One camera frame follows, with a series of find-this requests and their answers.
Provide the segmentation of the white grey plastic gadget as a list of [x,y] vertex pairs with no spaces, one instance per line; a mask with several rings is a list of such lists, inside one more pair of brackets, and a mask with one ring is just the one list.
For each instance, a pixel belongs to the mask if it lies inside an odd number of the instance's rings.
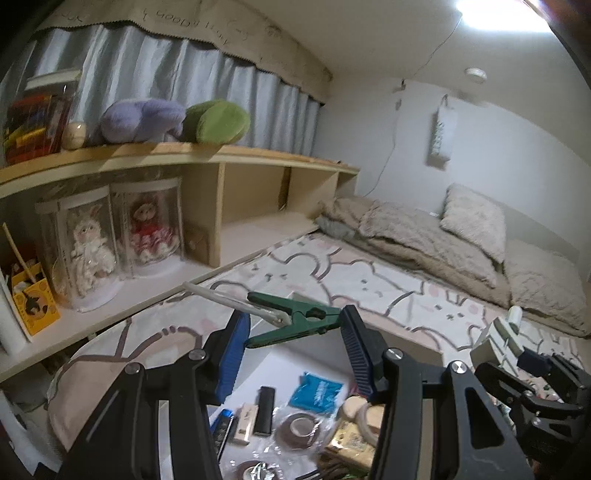
[[518,358],[524,353],[519,339],[523,310],[512,306],[506,317],[496,317],[480,334],[470,352],[472,365],[491,363],[507,372],[517,373]]

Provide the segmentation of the green clothespin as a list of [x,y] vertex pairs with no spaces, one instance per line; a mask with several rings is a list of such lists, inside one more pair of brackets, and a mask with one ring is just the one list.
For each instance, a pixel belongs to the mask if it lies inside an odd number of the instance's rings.
[[286,313],[290,324],[277,327],[276,330],[249,338],[245,346],[249,349],[286,343],[311,335],[322,335],[329,330],[339,328],[341,309],[318,303],[287,299],[266,293],[250,292],[250,303],[259,307],[269,307]]

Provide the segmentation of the blue lighter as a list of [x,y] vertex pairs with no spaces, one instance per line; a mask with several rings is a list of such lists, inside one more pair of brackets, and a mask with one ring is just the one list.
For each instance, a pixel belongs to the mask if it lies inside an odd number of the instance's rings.
[[235,414],[229,409],[221,410],[214,423],[211,425],[211,434],[217,461],[221,461],[225,444],[228,443],[228,435],[231,431]]

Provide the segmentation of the bunny print blanket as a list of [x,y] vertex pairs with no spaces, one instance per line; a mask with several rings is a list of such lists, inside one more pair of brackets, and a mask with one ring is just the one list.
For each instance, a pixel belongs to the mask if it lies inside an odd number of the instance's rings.
[[[468,361],[473,344],[505,308],[435,279],[383,262],[321,234],[267,249],[202,284],[238,299],[250,291],[300,296],[329,306],[353,304],[363,319],[410,341],[427,358]],[[82,346],[48,390],[53,433],[69,448],[122,368],[168,364],[228,320],[228,308],[182,291]]]

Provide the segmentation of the small black lighter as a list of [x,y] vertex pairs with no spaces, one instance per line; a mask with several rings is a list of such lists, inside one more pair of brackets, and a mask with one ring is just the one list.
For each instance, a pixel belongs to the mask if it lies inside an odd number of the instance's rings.
[[270,386],[261,386],[257,396],[256,421],[253,425],[253,434],[261,437],[270,437],[273,433],[273,411],[276,390]]

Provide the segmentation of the blue foil sachet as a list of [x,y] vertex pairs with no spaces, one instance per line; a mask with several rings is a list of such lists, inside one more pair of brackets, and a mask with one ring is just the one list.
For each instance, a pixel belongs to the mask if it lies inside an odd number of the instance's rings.
[[300,385],[290,396],[288,405],[318,415],[329,416],[335,412],[335,401],[342,390],[341,382],[318,377],[310,372],[301,375]]

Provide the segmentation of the brown tape roll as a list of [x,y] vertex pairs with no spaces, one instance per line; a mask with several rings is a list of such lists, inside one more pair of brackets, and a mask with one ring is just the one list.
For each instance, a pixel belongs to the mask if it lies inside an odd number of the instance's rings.
[[320,436],[322,421],[314,415],[297,412],[287,416],[276,431],[277,438],[293,450],[308,450]]

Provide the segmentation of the beige quilted pillow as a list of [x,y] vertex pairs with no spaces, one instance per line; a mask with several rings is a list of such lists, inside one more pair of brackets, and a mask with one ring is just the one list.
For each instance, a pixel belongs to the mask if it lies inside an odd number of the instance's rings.
[[511,301],[528,318],[555,330],[590,335],[590,309],[577,267],[564,255],[521,240],[506,246]]

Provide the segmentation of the beige folded quilt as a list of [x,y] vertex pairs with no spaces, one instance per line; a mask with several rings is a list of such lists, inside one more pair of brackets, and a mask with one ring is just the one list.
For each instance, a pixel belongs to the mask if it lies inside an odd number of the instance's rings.
[[408,269],[422,271],[465,293],[508,308],[506,278],[477,246],[446,232],[428,213],[362,197],[322,203],[318,227],[335,239]]

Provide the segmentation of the white dress doll in case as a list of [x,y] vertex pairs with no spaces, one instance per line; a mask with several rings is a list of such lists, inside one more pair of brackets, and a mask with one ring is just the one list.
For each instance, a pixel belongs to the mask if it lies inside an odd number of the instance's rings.
[[109,188],[41,201],[35,212],[45,273],[60,303],[85,313],[113,300],[122,279]]

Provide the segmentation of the fluffy cream pillow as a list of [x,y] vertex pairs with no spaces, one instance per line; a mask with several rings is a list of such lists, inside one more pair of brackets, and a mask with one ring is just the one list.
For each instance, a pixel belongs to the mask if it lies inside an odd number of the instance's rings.
[[506,220],[500,206],[460,184],[448,187],[443,230],[480,248],[498,264],[506,256]]

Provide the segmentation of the purple plush toy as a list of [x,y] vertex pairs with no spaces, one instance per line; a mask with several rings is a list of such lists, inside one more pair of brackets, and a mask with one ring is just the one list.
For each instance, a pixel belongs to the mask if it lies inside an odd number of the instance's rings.
[[185,107],[164,99],[119,100],[98,122],[98,134],[108,144],[143,143],[164,135],[178,136]]

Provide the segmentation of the jar of colourful items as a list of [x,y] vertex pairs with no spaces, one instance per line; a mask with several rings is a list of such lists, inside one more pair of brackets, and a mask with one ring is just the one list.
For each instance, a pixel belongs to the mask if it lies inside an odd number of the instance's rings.
[[80,69],[31,77],[7,110],[3,152],[8,165],[57,153],[76,96]]

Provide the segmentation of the round ceiling smoke detector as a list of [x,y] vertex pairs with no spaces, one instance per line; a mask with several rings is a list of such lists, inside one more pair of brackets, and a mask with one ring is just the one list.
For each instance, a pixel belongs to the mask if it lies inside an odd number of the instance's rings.
[[464,71],[466,77],[473,83],[482,85],[488,80],[487,73],[480,68],[470,67]]

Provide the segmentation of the grey blue curtain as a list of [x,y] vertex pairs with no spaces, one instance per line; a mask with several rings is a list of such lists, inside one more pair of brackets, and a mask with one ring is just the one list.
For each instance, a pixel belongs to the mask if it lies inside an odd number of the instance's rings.
[[273,73],[204,42],[168,39],[133,25],[94,25],[37,34],[1,81],[7,109],[34,76],[65,69],[82,73],[70,110],[93,130],[122,99],[166,99],[185,107],[225,99],[249,112],[242,145],[311,155],[321,105]]

